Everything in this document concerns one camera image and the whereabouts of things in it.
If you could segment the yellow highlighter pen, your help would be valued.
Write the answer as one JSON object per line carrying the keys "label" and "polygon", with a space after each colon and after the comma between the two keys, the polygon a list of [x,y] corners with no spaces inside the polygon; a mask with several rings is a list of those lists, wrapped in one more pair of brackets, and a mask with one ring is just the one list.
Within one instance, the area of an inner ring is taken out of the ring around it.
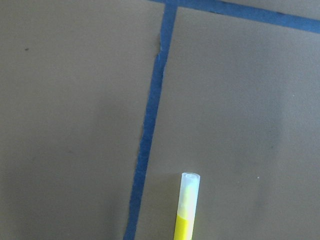
{"label": "yellow highlighter pen", "polygon": [[197,173],[183,172],[179,189],[174,228],[174,240],[191,240],[193,236],[201,177]]}

